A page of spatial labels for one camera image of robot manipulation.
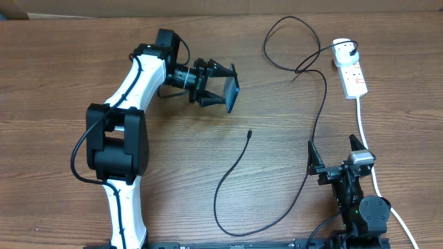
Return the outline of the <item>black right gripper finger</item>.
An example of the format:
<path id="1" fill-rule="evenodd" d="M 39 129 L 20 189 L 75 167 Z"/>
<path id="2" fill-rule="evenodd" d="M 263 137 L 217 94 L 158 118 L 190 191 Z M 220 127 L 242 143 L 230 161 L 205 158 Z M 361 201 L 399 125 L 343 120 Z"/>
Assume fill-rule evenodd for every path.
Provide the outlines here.
<path id="1" fill-rule="evenodd" d="M 307 173 L 309 175 L 318 174 L 320 169 L 323 169 L 323 163 L 318 150 L 312 140 L 308 141 L 308 159 L 307 159 Z"/>
<path id="2" fill-rule="evenodd" d="M 354 135 L 349 136 L 352 151 L 360 151 L 366 149 L 366 146 Z"/>

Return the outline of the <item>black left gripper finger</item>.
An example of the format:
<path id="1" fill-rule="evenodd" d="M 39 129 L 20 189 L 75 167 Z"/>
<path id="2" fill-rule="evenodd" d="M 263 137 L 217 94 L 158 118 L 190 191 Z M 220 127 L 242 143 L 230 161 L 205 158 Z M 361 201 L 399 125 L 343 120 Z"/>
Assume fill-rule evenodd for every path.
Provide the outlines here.
<path id="1" fill-rule="evenodd" d="M 225 104 L 226 100 L 220 95 L 204 90 L 198 97 L 197 102 L 201 107 L 208 107 L 214 104 Z"/>
<path id="2" fill-rule="evenodd" d="M 237 76 L 234 64 L 231 64 L 229 68 L 226 68 L 213 59 L 209 60 L 207 69 L 208 69 L 208 76 L 209 77 L 236 77 Z"/>

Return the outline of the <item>blue Galaxy smartphone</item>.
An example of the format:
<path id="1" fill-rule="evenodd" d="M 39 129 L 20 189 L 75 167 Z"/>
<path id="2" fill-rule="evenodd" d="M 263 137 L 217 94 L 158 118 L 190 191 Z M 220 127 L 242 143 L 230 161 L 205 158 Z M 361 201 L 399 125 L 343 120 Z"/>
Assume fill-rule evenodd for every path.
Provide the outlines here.
<path id="1" fill-rule="evenodd" d="M 227 77 L 224 83 L 224 98 L 228 113 L 232 112 L 238 93 L 239 83 L 237 77 Z"/>

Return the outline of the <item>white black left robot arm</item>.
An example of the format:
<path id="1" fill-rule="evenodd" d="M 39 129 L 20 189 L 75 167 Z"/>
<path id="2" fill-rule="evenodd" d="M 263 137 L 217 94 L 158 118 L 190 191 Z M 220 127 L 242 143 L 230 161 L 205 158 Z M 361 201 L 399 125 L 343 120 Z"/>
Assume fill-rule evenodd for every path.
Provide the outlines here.
<path id="1" fill-rule="evenodd" d="M 146 248 L 141 211 L 141 177 L 147 169 L 149 143 L 145 112 L 163 84 L 184 90 L 201 107 L 223 104 L 233 110 L 239 93 L 235 67 L 196 59 L 177 62 L 182 38 L 160 29 L 154 44 L 140 44 L 130 55 L 132 67 L 118 90 L 103 104 L 87 109 L 87 165 L 107 194 L 113 234 L 106 248 Z"/>

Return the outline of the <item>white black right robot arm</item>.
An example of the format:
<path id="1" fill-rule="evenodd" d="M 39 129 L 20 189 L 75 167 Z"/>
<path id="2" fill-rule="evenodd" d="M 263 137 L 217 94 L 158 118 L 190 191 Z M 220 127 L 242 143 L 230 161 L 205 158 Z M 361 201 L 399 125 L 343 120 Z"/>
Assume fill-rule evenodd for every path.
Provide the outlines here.
<path id="1" fill-rule="evenodd" d="M 307 173 L 318 176 L 319 185 L 331 185 L 338 212 L 322 222 L 310 234 L 306 248 L 389 248 L 387 232 L 390 202 L 384 197 L 365 196 L 359 180 L 371 174 L 376 156 L 364 147 L 354 134 L 349 136 L 351 152 L 338 166 L 327 167 L 313 141 L 308 142 Z M 343 230 L 335 230 L 326 239 L 314 235 L 327 223 L 340 216 Z"/>

